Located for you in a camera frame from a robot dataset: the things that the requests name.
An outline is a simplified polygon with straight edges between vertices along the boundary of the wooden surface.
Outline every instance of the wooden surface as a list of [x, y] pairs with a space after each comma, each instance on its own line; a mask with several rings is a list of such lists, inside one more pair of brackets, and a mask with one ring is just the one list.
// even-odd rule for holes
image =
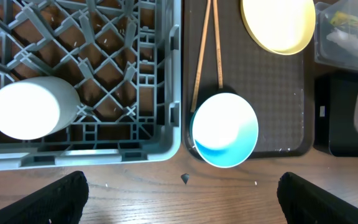
[[0, 208], [74, 170], [89, 182], [81, 223], [286, 223], [276, 191], [287, 171], [358, 207], [358, 158], [312, 149], [303, 157], [218, 169], [181, 148], [165, 162], [0, 172]]

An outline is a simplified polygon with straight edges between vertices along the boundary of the cup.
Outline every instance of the cup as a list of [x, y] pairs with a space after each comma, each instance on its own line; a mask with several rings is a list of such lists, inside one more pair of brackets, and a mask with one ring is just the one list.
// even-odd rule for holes
[[76, 90], [57, 77], [29, 78], [0, 89], [0, 131], [22, 140], [67, 127], [81, 105]]
[[232, 93], [208, 98], [194, 113], [190, 136], [200, 156], [212, 166], [230, 168], [244, 162], [258, 139], [251, 105]]

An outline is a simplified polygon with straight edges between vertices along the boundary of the white label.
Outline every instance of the white label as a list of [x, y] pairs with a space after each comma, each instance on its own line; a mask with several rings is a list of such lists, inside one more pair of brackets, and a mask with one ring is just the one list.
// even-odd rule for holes
[[320, 117], [325, 117], [325, 116], [326, 116], [326, 107], [320, 106]]

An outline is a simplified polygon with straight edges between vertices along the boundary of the yellow bowl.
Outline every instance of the yellow bowl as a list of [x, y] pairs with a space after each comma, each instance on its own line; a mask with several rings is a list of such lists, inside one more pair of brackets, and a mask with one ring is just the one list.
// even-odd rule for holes
[[263, 49], [280, 55], [303, 50], [313, 36], [313, 0], [240, 0], [244, 25]]

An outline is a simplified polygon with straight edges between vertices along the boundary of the dark brown tray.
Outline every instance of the dark brown tray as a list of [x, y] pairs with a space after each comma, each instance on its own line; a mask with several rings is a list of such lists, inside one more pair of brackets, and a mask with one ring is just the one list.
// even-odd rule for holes
[[[182, 141], [200, 160], [190, 139], [189, 123], [205, 8], [205, 0], [184, 0]], [[259, 137], [250, 158], [300, 156], [308, 152], [314, 123], [312, 46], [308, 46], [307, 53], [291, 56], [269, 53], [247, 33], [240, 1], [218, 1], [218, 9], [225, 89], [246, 99], [258, 118]], [[198, 106], [218, 90], [213, 23], [211, 6]]]

